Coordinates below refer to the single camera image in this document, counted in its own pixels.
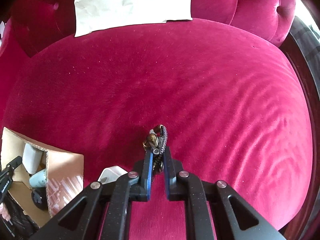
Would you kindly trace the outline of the metal keychain with beads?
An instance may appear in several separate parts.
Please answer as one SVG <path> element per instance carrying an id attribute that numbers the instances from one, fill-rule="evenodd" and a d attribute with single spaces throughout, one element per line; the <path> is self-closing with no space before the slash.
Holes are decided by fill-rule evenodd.
<path id="1" fill-rule="evenodd" d="M 157 125 L 149 131 L 149 135 L 143 142 L 145 151 L 153 154 L 152 173 L 159 174 L 163 171 L 163 155 L 168 142 L 168 132 L 164 125 Z"/>

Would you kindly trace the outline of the brown cardboard box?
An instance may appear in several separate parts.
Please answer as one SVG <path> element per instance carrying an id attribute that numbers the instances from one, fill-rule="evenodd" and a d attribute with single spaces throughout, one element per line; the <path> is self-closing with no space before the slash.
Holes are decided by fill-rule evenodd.
<path id="1" fill-rule="evenodd" d="M 48 210 L 38 209 L 32 199 L 29 174 L 23 164 L 14 171 L 9 195 L 22 209 L 23 214 L 39 227 L 44 226 L 84 188 L 84 156 L 31 139 L 25 135 L 3 128 L 1 165 L 5 167 L 17 156 L 23 155 L 25 144 L 31 144 L 43 152 L 38 169 L 47 170 L 46 194 Z"/>

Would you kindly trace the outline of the glossy black round device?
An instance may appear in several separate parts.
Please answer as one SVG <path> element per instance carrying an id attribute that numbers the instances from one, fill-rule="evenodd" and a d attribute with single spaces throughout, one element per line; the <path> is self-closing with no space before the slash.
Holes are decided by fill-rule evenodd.
<path id="1" fill-rule="evenodd" d="M 48 210 L 47 194 L 44 187 L 33 188 L 31 191 L 31 199 L 34 205 L 40 210 Z"/>

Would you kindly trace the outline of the white paper sheet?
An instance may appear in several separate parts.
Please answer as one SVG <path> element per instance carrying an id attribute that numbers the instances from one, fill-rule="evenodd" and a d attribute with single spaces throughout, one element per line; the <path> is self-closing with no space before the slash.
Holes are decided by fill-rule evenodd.
<path id="1" fill-rule="evenodd" d="M 74 0 L 76 31 L 191 20 L 191 0 Z"/>

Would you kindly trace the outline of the white USB wall charger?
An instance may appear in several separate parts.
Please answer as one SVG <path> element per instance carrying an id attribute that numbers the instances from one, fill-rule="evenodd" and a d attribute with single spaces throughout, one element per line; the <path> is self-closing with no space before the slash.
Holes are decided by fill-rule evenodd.
<path id="1" fill-rule="evenodd" d="M 38 148 L 35 148 L 31 144 L 25 144 L 22 155 L 22 164 L 29 174 L 36 173 L 38 166 L 40 165 L 42 155 L 43 152 Z"/>

